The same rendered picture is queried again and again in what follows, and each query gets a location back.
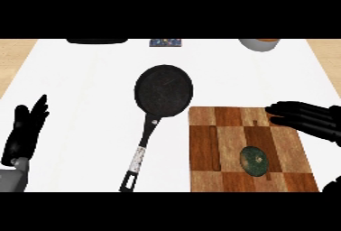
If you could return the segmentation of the dark green squash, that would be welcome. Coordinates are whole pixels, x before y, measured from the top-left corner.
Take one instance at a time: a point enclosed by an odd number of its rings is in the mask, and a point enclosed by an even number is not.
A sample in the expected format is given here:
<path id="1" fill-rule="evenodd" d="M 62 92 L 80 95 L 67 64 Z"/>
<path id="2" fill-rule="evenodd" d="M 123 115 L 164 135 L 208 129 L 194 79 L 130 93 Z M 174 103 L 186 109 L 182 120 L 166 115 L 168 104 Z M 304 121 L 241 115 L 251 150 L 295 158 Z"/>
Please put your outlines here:
<path id="1" fill-rule="evenodd" d="M 269 161 L 263 150 L 254 146 L 247 146 L 239 152 L 239 165 L 245 172 L 261 177 L 267 172 Z"/>

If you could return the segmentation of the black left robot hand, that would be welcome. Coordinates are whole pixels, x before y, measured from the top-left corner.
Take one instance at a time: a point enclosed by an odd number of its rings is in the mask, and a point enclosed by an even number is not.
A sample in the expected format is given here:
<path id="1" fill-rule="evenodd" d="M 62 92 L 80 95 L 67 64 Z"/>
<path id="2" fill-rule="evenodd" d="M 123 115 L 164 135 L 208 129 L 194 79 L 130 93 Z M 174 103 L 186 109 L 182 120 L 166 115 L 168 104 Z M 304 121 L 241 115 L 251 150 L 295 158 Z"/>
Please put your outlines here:
<path id="1" fill-rule="evenodd" d="M 33 109 L 25 105 L 15 108 L 13 129 L 8 137 L 2 164 L 8 167 L 15 165 L 19 158 L 31 159 L 37 145 L 39 134 L 49 116 L 47 96 L 43 95 Z"/>

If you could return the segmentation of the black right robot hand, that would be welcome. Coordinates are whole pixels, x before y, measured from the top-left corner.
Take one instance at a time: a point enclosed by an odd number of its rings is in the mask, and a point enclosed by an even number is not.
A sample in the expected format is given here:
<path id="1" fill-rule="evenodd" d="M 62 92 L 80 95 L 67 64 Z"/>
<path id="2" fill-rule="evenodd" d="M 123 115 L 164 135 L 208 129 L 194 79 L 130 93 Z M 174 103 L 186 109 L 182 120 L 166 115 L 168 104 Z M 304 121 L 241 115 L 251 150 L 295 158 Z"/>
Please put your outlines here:
<path id="1" fill-rule="evenodd" d="M 321 192 L 341 192 L 341 106 L 279 101 L 266 111 L 275 125 L 298 132 Z"/>

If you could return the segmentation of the checkered wooden cutting board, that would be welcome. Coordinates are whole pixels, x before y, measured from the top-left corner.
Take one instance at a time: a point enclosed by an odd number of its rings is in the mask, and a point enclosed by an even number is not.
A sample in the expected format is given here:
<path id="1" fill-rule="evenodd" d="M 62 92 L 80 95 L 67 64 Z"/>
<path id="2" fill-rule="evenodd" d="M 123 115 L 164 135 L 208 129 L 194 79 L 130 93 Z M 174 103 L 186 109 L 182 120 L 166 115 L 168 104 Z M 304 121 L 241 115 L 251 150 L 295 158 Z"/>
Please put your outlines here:
<path id="1" fill-rule="evenodd" d="M 316 192 L 297 131 L 261 107 L 189 109 L 191 190 Z"/>

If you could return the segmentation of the grey pot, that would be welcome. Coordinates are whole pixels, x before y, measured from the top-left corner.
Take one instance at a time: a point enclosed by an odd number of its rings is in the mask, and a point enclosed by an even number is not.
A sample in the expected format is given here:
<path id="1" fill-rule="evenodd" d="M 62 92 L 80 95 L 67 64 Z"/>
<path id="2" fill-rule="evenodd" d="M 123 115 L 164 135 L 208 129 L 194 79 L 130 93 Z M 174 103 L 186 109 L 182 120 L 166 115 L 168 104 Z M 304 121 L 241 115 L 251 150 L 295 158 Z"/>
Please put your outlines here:
<path id="1" fill-rule="evenodd" d="M 279 43 L 279 39 L 239 39 L 241 44 L 251 51 L 272 51 Z"/>

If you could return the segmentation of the black flat object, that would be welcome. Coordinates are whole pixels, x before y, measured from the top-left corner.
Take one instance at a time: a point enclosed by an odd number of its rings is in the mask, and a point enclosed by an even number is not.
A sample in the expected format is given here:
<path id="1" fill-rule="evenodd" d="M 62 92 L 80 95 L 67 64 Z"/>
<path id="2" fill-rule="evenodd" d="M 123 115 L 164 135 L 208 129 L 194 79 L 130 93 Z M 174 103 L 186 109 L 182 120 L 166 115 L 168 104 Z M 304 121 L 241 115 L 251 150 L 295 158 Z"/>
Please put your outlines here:
<path id="1" fill-rule="evenodd" d="M 117 44 L 126 42 L 129 39 L 67 39 L 74 44 Z"/>

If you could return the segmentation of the blue patterned box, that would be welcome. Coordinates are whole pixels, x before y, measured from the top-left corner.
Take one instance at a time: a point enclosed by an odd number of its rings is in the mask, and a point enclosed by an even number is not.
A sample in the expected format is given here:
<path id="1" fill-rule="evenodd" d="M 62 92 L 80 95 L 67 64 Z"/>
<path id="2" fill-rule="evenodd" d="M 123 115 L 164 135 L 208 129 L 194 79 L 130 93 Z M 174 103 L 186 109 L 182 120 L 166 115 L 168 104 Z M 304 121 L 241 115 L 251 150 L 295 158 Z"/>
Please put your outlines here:
<path id="1" fill-rule="evenodd" d="M 149 41 L 151 47 L 180 47 L 182 40 L 180 39 L 152 39 Z"/>

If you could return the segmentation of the black frying pan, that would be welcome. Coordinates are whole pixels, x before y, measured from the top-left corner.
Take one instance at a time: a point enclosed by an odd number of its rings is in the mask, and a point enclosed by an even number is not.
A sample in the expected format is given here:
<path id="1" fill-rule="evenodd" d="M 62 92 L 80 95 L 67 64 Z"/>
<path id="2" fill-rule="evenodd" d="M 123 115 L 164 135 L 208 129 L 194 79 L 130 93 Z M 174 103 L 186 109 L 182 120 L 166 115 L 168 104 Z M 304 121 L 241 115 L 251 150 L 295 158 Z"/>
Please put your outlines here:
<path id="1" fill-rule="evenodd" d="M 145 111 L 143 136 L 121 182 L 121 192 L 135 190 L 148 140 L 161 119 L 177 116 L 185 111 L 192 97 L 192 79 L 179 67 L 157 65 L 143 72 L 135 85 L 136 104 Z"/>

